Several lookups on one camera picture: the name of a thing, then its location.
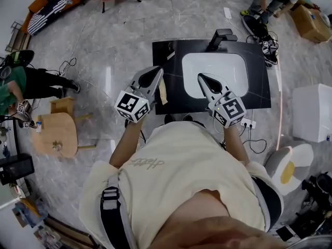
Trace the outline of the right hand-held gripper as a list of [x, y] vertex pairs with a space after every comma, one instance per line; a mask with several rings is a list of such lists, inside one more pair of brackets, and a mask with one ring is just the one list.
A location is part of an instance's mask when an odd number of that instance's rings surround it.
[[232, 127], [242, 120], [246, 114], [242, 99], [229, 91], [229, 85], [222, 77], [199, 73], [198, 83], [209, 101], [207, 107], [210, 115], [224, 128]]

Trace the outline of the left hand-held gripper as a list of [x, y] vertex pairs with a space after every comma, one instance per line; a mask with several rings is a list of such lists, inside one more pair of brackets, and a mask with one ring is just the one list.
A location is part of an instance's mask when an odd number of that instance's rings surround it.
[[163, 78], [163, 68], [152, 66], [138, 71], [130, 86], [121, 90], [115, 110], [118, 114], [133, 123], [141, 121], [155, 104], [155, 92]]

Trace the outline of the person's left forearm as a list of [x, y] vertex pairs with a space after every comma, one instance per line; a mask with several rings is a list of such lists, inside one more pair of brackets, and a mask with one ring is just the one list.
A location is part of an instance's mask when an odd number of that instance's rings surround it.
[[138, 123], [130, 122], [123, 135], [112, 153], [109, 164], [119, 169], [125, 164], [136, 152], [139, 137], [141, 133], [143, 120]]

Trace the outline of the person's right forearm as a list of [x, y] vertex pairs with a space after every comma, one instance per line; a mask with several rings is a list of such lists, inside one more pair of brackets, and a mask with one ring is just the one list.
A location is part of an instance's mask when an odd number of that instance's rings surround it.
[[224, 128], [224, 140], [226, 143], [226, 151], [244, 165], [248, 165], [250, 160], [242, 144], [238, 128], [236, 126]]

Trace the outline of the white sink basin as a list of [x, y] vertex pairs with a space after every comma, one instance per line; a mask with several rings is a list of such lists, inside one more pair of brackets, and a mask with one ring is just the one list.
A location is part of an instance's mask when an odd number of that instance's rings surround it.
[[209, 73], [226, 81], [238, 96], [248, 92], [248, 75], [244, 59], [235, 53], [188, 53], [182, 58], [184, 88], [192, 98], [201, 99], [198, 74]]

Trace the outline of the black vanity counter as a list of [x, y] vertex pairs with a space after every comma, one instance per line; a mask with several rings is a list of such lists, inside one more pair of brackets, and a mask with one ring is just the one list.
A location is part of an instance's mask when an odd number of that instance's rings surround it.
[[[188, 53], [204, 51], [207, 40], [175, 40], [153, 42], [153, 65], [162, 66], [167, 93], [167, 104], [155, 94], [157, 115], [205, 112], [206, 98], [191, 98], [185, 91], [181, 60]], [[271, 108], [270, 85], [261, 48], [255, 44], [224, 41], [217, 53], [235, 53], [244, 58], [248, 74], [248, 91], [242, 97], [247, 109]]]

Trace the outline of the black faucet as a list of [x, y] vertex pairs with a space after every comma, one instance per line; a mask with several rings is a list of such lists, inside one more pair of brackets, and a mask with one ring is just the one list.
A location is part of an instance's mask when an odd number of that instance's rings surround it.
[[206, 50], [217, 50], [223, 41], [237, 42], [238, 37], [234, 35], [232, 29], [217, 29]]

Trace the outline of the black oval board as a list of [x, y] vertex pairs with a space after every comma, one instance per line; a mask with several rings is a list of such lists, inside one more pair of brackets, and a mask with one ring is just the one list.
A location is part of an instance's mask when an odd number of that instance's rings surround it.
[[271, 38], [267, 27], [259, 19], [251, 15], [245, 15], [242, 17], [242, 23], [254, 39]]

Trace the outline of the person's cream t-shirt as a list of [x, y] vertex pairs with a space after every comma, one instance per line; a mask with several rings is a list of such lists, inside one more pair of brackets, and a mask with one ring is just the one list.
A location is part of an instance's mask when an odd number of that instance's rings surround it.
[[91, 168], [79, 218], [106, 249], [148, 249], [170, 215], [194, 194], [216, 191], [229, 216], [269, 234], [283, 203], [265, 168], [244, 165], [193, 121], [157, 127], [117, 169]]

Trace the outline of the small brown box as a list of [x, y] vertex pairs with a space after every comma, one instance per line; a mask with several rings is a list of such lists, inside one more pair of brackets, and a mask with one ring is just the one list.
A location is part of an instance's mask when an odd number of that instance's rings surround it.
[[73, 117], [75, 99], [72, 97], [65, 97], [50, 102], [50, 112], [55, 113], [67, 113]]

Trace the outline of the white box cabinet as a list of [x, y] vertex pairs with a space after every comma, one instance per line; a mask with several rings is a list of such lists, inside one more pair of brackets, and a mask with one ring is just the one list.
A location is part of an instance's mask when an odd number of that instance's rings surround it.
[[293, 90], [293, 136], [332, 142], [332, 87], [315, 84]]

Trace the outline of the round wooden table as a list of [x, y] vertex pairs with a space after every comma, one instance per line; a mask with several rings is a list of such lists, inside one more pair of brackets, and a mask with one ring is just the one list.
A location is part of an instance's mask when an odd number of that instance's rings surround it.
[[[74, 119], [67, 113], [55, 113], [38, 115], [35, 122], [42, 122], [41, 133], [32, 130], [32, 142], [39, 154], [52, 155], [64, 158], [73, 158], [80, 149], [96, 148], [95, 144], [79, 146], [76, 124]], [[53, 141], [61, 141], [63, 148], [61, 152], [52, 149]]]

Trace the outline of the cardboard box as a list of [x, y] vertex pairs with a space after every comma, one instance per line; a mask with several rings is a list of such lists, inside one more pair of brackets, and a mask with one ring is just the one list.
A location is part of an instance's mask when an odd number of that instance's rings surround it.
[[300, 5], [290, 15], [302, 38], [318, 44], [332, 38], [332, 29], [326, 25], [319, 10]]

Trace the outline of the black white striped blanket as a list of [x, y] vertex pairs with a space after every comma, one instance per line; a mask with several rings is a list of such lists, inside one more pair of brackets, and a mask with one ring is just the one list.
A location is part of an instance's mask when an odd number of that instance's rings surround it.
[[46, 6], [34, 13], [27, 26], [27, 33], [35, 35], [54, 22], [67, 6], [72, 6], [72, 0], [51, 0]]

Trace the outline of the black equipment pile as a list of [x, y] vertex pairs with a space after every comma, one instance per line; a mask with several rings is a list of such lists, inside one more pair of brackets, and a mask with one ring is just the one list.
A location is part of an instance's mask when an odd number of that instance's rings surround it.
[[300, 238], [314, 235], [332, 234], [332, 173], [310, 176], [301, 183], [307, 192], [296, 213], [295, 232]]

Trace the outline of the black box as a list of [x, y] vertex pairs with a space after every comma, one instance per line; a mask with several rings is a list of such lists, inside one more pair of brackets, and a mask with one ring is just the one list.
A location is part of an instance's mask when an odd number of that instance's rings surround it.
[[26, 153], [0, 159], [0, 182], [2, 185], [14, 183], [34, 173], [32, 156]]

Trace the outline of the black tablet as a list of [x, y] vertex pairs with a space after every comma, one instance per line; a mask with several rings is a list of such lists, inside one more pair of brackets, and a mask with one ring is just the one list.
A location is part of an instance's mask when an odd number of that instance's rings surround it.
[[277, 229], [276, 233], [284, 242], [288, 242], [294, 237], [293, 233], [286, 226]]

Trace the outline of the clutter pile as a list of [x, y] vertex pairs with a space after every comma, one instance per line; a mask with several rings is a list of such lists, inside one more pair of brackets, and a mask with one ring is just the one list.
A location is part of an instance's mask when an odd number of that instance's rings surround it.
[[13, 213], [23, 227], [26, 225], [31, 228], [36, 227], [34, 236], [45, 249], [66, 249], [60, 235], [45, 223], [49, 213], [42, 201], [33, 204], [27, 198], [22, 198], [15, 204]]

